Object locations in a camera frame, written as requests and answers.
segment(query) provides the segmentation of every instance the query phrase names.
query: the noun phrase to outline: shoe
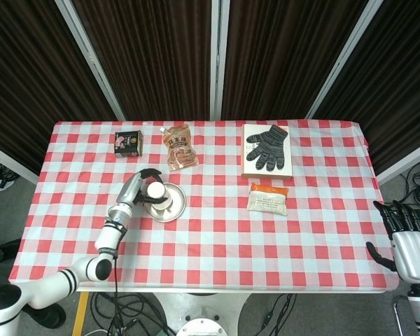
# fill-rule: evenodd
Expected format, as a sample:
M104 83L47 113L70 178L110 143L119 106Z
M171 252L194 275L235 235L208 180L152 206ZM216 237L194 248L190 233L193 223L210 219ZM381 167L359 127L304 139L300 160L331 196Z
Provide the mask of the shoe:
M23 311L30 315L35 322L49 329L56 329L62 326L66 318L64 308L57 303L43 309L34 309L26 304L23 307Z

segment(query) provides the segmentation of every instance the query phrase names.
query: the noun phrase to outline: tablecloth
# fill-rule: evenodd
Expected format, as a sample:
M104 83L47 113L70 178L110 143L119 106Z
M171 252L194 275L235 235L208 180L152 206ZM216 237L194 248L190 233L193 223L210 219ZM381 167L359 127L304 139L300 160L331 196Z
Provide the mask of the tablecloth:
M120 245L119 289L385 291L398 276L377 265L370 241L391 258L382 196L358 124L334 120L187 122L200 165L169 172L161 126L182 122L59 122L25 225L12 282L38 279L96 255L95 239L123 183L148 167L179 185L187 207L159 223L134 208ZM242 178L242 125L289 126L293 178ZM141 157L116 158L115 132L141 130ZM289 188L288 216L246 210L252 183ZM82 286L113 289L104 283Z

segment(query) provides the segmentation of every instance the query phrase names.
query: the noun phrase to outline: plastic bag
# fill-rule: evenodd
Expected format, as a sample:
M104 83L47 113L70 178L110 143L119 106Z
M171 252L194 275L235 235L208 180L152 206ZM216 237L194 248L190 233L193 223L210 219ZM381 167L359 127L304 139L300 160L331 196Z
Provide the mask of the plastic bag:
M286 216L287 188L270 187L252 183L247 209L249 211L272 212Z
M161 128L163 143L168 147L168 168L170 171L197 166L199 159L191 146L191 133L187 124Z

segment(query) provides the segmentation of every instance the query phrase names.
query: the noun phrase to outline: knit glove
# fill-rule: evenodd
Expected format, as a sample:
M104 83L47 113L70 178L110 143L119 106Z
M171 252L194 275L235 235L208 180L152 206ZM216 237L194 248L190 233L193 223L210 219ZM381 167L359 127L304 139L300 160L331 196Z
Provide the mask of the knit glove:
M246 139L247 142L251 144L259 142L259 144L247 155L246 159L252 161L260 156L255 164L257 170L261 170L266 162L266 170L269 172L274 170L275 164L278 169L282 169L285 165L283 144L287 136L288 133L276 125L271 126L267 132L249 136Z

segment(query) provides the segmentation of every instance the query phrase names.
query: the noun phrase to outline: robotic hand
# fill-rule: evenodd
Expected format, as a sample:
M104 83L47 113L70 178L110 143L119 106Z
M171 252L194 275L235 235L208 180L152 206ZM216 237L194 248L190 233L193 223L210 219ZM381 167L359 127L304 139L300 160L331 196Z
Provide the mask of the robotic hand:
M95 242L98 256L81 258L69 268L36 281L0 286L0 335L18 334L20 311L26 304L42 309L74 293L83 281L104 281L109 277L111 260L118 257L118 247L127 231L132 207L139 202L160 204L166 200L142 195L140 191L143 180L148 177L162 182L160 174L156 169L143 169L124 184L117 204L108 210L104 227Z
M391 271L397 272L403 281L411 284L407 299L411 304L420 334L420 219L413 209L397 201L393 201L396 211L376 201L374 205L383 218L384 227L391 240L394 260L381 257L369 241L366 244L367 249L373 260ZM402 335L403 331L398 320L396 302L394 302L394 310Z

